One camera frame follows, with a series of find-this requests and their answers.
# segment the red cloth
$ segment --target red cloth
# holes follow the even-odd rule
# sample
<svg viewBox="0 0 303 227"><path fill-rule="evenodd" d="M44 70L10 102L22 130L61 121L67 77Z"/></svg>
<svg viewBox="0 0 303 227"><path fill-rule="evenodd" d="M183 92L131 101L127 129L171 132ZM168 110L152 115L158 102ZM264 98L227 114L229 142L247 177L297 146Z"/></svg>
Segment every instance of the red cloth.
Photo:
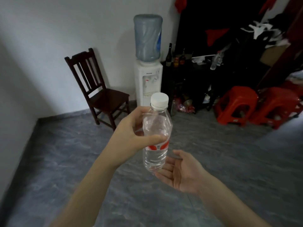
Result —
<svg viewBox="0 0 303 227"><path fill-rule="evenodd" d="M219 39L224 34L226 34L228 30L229 30L229 28L227 28L227 29L208 29L208 30L205 30L205 32L207 34L207 45L208 45L208 47L212 46L214 44L215 40Z"/></svg>
<svg viewBox="0 0 303 227"><path fill-rule="evenodd" d="M274 4L276 3L276 0L267 0L264 5L262 6L259 14L262 14L264 11L268 10L268 9L272 9L272 7L274 6Z"/></svg>
<svg viewBox="0 0 303 227"><path fill-rule="evenodd" d="M181 13L183 9L185 9L187 5L187 0L176 0L175 7L177 8L178 12Z"/></svg>

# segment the hand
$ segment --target hand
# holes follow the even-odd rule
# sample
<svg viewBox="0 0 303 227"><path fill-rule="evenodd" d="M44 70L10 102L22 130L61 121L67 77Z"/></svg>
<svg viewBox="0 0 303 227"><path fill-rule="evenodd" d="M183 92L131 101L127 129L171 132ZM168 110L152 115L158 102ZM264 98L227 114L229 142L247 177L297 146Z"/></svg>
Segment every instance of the hand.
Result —
<svg viewBox="0 0 303 227"><path fill-rule="evenodd" d="M150 107L137 107L127 117L123 118L117 126L100 155L112 167L119 167L140 149L166 141L167 137L163 135L143 136L143 131L135 133L135 131L142 128L142 114L149 110Z"/></svg>
<svg viewBox="0 0 303 227"><path fill-rule="evenodd" d="M173 152L182 159L167 156L163 168L155 173L156 177L181 192L198 195L212 176L190 153L182 150Z"/></svg>

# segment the dark wooden chair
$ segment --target dark wooden chair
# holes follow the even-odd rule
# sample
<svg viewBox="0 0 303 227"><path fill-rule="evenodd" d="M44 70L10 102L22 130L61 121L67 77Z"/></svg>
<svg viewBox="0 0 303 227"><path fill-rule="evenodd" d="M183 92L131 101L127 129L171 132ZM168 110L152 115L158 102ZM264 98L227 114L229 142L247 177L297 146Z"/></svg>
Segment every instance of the dark wooden chair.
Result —
<svg viewBox="0 0 303 227"><path fill-rule="evenodd" d="M93 114L96 124L99 125L101 122L115 130L115 119L122 112L126 112L127 114L130 113L128 102L129 95L120 91L106 88L94 50L92 48L89 48L88 52L81 52L72 56L71 59L69 57L65 57L64 59L69 65L71 72L74 74L74 77L79 84L81 91L83 92L83 95L87 101L87 104L89 105L89 109ZM93 61L95 69L93 69L90 59ZM77 65L88 90L86 90L82 84L80 75L78 75L74 65ZM100 89L101 87L102 89L99 92L97 92L92 97L89 97L90 93L96 89ZM108 115L111 124L108 124L107 122L97 117L101 112Z"/></svg>

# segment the chair backrest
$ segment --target chair backrest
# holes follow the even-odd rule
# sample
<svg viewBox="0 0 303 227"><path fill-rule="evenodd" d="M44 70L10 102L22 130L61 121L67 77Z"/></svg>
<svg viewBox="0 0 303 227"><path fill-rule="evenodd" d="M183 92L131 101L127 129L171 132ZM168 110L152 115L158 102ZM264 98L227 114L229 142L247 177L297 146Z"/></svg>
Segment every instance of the chair backrest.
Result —
<svg viewBox="0 0 303 227"><path fill-rule="evenodd" d="M93 69L90 58L93 61L97 76ZM103 89L106 89L94 50L92 48L89 48L88 52L81 52L72 56L71 59L69 57L65 57L64 59L69 65L71 72L74 74L74 77L77 80L77 83L79 84L79 87L81 88L81 91L83 92L86 100L89 99L88 95L95 91L97 88L102 87ZM83 86L80 76L74 67L75 65L77 65L88 90L86 90Z"/></svg>

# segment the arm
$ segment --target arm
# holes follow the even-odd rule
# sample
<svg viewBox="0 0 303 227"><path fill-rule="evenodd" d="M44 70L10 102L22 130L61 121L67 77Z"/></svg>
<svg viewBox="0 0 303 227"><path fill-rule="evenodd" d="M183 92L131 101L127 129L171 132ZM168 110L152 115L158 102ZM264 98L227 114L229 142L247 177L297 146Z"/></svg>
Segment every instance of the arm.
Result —
<svg viewBox="0 0 303 227"><path fill-rule="evenodd" d="M122 119L52 227L92 227L115 170L138 150L166 140L161 135L141 137L138 135L142 133L135 133L142 127L142 113L148 110L149 107L137 107Z"/></svg>
<svg viewBox="0 0 303 227"><path fill-rule="evenodd" d="M174 153L181 159L166 157L164 167L156 173L157 178L177 190L199 196L225 226L270 226L191 154L182 150L174 150Z"/></svg>

